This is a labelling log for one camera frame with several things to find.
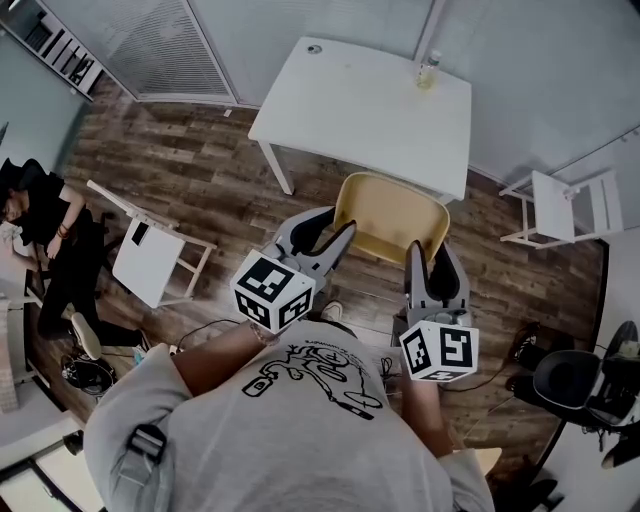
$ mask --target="sneaker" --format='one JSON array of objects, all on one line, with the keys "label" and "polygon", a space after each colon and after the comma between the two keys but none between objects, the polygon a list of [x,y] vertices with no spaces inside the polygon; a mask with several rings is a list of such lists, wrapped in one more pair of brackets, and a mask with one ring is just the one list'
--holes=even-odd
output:
[{"label": "sneaker", "polygon": [[328,322],[339,322],[342,318],[342,309],[342,304],[337,300],[332,300],[324,307],[320,314],[320,318],[327,320]]},{"label": "sneaker", "polygon": [[138,329],[138,332],[140,333],[140,343],[133,347],[133,357],[135,359],[136,366],[142,362],[147,355],[147,352],[151,349],[151,345],[149,344],[149,340],[147,339],[147,335],[144,331],[142,329]]},{"label": "sneaker", "polygon": [[85,353],[94,361],[102,355],[102,345],[95,331],[89,326],[82,313],[71,315],[71,325],[76,338],[82,345]]}]

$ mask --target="person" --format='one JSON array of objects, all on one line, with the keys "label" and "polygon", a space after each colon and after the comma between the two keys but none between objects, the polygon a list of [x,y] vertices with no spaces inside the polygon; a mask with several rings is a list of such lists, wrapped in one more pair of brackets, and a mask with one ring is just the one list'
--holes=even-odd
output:
[{"label": "person", "polygon": [[[437,384],[403,372],[398,416],[362,343],[326,322],[341,311],[279,338],[243,323],[173,357],[151,349],[85,431],[106,508],[494,510],[473,452],[452,452]],[[142,450],[162,445],[149,425],[161,455]]]},{"label": "person", "polygon": [[[50,259],[51,282],[38,318],[38,333],[59,339],[75,332],[90,357],[100,357],[101,345],[133,347],[140,358],[148,347],[140,330],[125,329],[98,318],[94,290],[103,261],[104,234],[93,222],[82,194],[55,174],[32,173],[24,183],[22,169],[6,162],[0,170],[1,219],[21,228],[28,255],[16,252],[6,236],[6,256],[27,270],[39,270],[34,244]],[[72,321],[62,318],[71,303]]]}]

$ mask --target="hand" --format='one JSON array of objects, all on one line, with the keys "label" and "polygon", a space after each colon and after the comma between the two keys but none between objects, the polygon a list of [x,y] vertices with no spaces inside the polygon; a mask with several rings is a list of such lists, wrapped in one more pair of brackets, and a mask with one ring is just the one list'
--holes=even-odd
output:
[{"label": "hand", "polygon": [[54,236],[49,245],[47,246],[47,256],[49,259],[54,260],[58,255],[58,251],[60,251],[60,246],[62,245],[62,238],[58,235]]}]

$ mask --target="yellow chair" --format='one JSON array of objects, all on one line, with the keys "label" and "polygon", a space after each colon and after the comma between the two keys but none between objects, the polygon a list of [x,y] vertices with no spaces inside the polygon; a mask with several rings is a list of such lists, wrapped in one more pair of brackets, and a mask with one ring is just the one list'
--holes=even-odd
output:
[{"label": "yellow chair", "polygon": [[449,212],[433,197],[404,183],[368,172],[349,176],[340,189],[333,227],[358,224],[353,245],[378,258],[404,263],[420,241],[425,258],[435,256],[449,230]]}]

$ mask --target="white folding chair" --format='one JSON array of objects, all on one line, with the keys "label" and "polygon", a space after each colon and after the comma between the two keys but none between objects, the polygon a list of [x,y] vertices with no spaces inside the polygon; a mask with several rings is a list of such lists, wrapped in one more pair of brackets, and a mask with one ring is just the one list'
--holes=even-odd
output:
[{"label": "white folding chair", "polygon": [[[533,196],[516,189],[532,182]],[[593,232],[583,235],[575,233],[573,199],[581,189],[588,187],[593,210]],[[622,231],[620,195],[615,171],[606,171],[580,183],[568,185],[556,178],[533,171],[530,176],[517,181],[500,191],[501,196],[517,197],[522,201],[522,231],[500,238],[501,242],[514,242],[536,249],[546,249],[583,240],[591,240]],[[533,203],[535,226],[529,227],[527,204]],[[530,239],[531,235],[544,235],[555,241],[540,243]]]},{"label": "white folding chair", "polygon": [[[136,206],[93,181],[88,181],[87,186],[131,217],[113,265],[114,277],[152,308],[193,300],[193,290],[204,265],[211,251],[218,246],[176,231],[178,221]],[[180,257],[185,243],[196,245],[203,251],[195,266]],[[166,291],[176,265],[193,274],[180,296]]]}]

